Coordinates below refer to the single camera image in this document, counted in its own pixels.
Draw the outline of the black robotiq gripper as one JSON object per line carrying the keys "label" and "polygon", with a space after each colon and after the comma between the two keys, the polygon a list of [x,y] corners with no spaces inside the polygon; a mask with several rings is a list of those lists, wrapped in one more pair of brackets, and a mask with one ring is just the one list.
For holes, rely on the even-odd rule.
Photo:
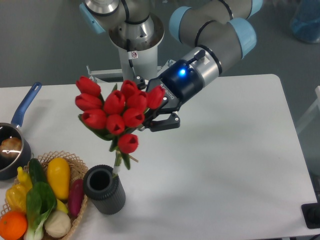
{"label": "black robotiq gripper", "polygon": [[167,98],[158,108],[158,114],[170,114],[167,119],[154,120],[157,116],[151,115],[143,122],[143,126],[151,132],[160,132],[180,127],[178,111],[180,107],[197,94],[204,87],[201,76],[190,67],[187,60],[181,59],[166,69],[157,78],[145,80],[140,75],[133,78],[133,82],[141,91],[149,93],[155,87],[160,86]]}

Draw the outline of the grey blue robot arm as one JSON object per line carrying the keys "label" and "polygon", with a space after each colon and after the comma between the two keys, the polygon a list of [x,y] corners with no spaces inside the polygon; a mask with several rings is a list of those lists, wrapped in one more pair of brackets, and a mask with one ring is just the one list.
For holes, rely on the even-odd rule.
{"label": "grey blue robot arm", "polygon": [[257,36],[248,18],[261,7],[260,0],[212,0],[199,9],[177,8],[168,28],[191,50],[162,67],[158,45],[165,29],[147,0],[84,0],[79,10],[92,31],[108,33],[117,47],[124,80],[148,92],[164,89],[161,106],[148,111],[139,126],[157,132],[178,128],[180,107],[255,47]]}

